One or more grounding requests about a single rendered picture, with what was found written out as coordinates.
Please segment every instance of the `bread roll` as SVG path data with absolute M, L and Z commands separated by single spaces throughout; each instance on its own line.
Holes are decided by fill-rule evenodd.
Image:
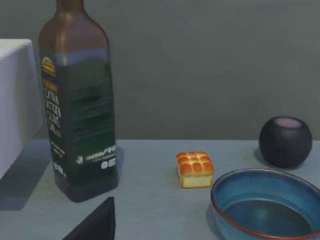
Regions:
M 177 171 L 183 189 L 210 188 L 215 167 L 206 152 L 181 152 L 176 156 Z

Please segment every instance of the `white block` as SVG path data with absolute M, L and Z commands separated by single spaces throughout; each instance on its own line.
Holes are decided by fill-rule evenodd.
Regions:
M 32 42 L 0 39 L 0 179 L 43 125 L 39 90 Z

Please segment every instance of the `bowl rim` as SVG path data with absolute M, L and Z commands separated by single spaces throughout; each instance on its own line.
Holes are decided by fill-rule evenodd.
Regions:
M 244 232 L 248 235 L 258 237 L 261 239 L 268 239 L 268 240 L 308 240 L 310 238 L 314 238 L 320 235 L 320 229 L 318 231 L 315 231 L 313 233 L 310 233 L 308 235 L 303 235 L 303 236 L 295 236 L 295 237 L 281 237 L 281 236 L 272 236 L 272 235 L 267 235 L 264 233 L 259 233 L 253 230 L 250 230 L 249 228 L 243 227 L 236 223 L 235 221 L 231 220 L 227 215 L 225 215 L 218 207 L 215 197 L 214 197 L 214 190 L 218 186 L 219 183 L 221 183 L 223 180 L 227 179 L 230 176 L 234 176 L 235 174 L 241 174 L 241 173 L 250 173 L 250 172 L 258 172 L 258 173 L 271 173 L 275 174 L 278 176 L 283 176 L 289 179 L 292 179 L 294 181 L 298 181 L 304 185 L 306 185 L 308 188 L 313 189 L 315 192 L 317 192 L 320 195 L 320 189 L 318 189 L 316 186 L 311 184 L 310 182 L 295 176 L 293 174 L 280 171 L 280 170 L 274 170 L 274 169 L 264 169 L 264 168 L 245 168 L 245 169 L 238 169 L 238 170 L 233 170 L 228 173 L 223 174 L 220 176 L 215 183 L 213 184 L 210 195 L 211 195 L 211 203 L 214 208 L 214 210 L 220 215 L 221 218 L 223 218 L 227 223 L 232 225 L 234 228 L 240 230 L 241 232 Z

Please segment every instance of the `gray table surface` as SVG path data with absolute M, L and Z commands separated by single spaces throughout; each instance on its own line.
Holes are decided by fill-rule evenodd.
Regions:
M 84 203 L 55 186 L 49 142 L 34 140 L 0 181 L 1 240 L 62 240 L 108 197 L 115 197 L 116 240 L 222 240 L 211 215 L 210 189 L 183 190 L 179 152 L 208 152 L 214 180 L 243 168 L 270 168 L 256 141 L 118 141 L 120 184 Z M 320 187 L 320 142 L 305 164 L 290 172 Z

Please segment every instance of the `dark green label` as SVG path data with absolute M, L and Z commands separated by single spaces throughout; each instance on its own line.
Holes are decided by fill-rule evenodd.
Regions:
M 108 49 L 40 50 L 55 173 L 71 184 L 115 175 L 114 93 Z

